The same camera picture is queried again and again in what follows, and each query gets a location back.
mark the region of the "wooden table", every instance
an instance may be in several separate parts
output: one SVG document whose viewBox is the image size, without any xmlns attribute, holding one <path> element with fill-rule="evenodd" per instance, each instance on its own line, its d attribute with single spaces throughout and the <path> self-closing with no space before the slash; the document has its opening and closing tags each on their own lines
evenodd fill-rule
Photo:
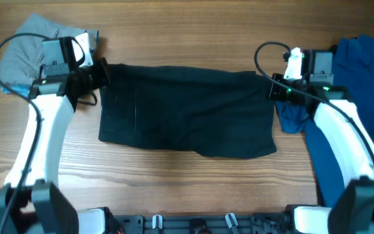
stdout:
<svg viewBox="0 0 374 234">
<path fill-rule="evenodd" d="M 0 42 L 35 12 L 64 25 L 99 29 L 105 43 L 101 53 L 110 64 L 255 70 L 253 54 L 265 41 L 321 49 L 341 37 L 374 36 L 374 2 L 365 1 L 4 2 Z M 268 73 L 283 73 L 281 53 L 267 47 L 260 54 L 261 66 Z M 317 202 L 304 136 L 284 134 L 276 116 L 278 152 L 234 160 L 100 142 L 99 115 L 100 105 L 79 108 L 64 140 L 60 189 L 77 209 L 109 206 L 117 215 L 221 215 Z M 18 153 L 27 118 L 22 100 L 0 93 L 0 186 Z"/>
</svg>

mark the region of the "dark blue cloth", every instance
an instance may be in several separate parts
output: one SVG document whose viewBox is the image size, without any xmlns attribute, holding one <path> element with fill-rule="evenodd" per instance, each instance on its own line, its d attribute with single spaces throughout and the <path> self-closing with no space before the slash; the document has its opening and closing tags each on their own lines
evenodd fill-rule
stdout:
<svg viewBox="0 0 374 234">
<path fill-rule="evenodd" d="M 357 39 L 341 39 L 332 72 L 334 85 L 349 89 L 360 120 L 374 143 L 374 38 L 362 35 Z M 304 129 L 324 205 L 333 207 L 344 191 L 344 183 L 327 139 L 311 119 L 302 118 L 303 107 L 281 102 L 276 102 L 276 107 L 284 132 Z"/>
</svg>

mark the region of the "gray cloth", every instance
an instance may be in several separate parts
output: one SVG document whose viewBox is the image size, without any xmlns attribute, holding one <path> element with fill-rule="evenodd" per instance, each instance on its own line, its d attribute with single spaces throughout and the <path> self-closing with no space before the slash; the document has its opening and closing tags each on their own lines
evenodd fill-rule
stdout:
<svg viewBox="0 0 374 234">
<path fill-rule="evenodd" d="M 93 39 L 91 52 L 94 53 L 99 41 L 99 32 L 95 30 L 66 27 L 54 23 L 37 14 L 29 18 L 18 28 L 16 33 L 37 33 L 50 38 L 78 36 L 89 33 Z M 15 89 L 30 87 L 40 74 L 40 66 L 44 63 L 42 38 L 21 36 L 11 40 L 0 63 L 0 78 Z"/>
</svg>

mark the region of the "wooden tabletop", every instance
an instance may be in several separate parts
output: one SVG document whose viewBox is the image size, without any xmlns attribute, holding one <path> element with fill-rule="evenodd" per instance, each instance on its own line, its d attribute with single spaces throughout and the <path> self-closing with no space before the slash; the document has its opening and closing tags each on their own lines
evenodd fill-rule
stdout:
<svg viewBox="0 0 374 234">
<path fill-rule="evenodd" d="M 266 41 L 326 49 L 342 37 L 374 36 L 374 2 L 366 1 L 4 2 L 0 42 L 35 12 L 64 25 L 98 29 L 101 54 L 110 64 L 255 70 L 253 54 Z M 260 63 L 268 73 L 283 73 L 282 49 L 267 47 Z M 14 163 L 27 119 L 26 103 L 0 93 L 0 186 Z M 99 120 L 100 105 L 79 107 L 64 140 L 60 189 L 77 209 L 221 215 L 317 202 L 304 136 L 283 133 L 276 115 L 278 151 L 251 160 L 107 144 L 97 139 Z"/>
</svg>

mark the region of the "black fabric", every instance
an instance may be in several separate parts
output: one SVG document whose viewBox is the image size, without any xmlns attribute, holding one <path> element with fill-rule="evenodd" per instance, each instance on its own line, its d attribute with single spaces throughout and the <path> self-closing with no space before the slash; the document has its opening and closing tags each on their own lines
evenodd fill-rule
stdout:
<svg viewBox="0 0 374 234">
<path fill-rule="evenodd" d="M 254 71 L 109 65 L 99 140 L 253 158 L 276 152 L 271 83 Z"/>
</svg>

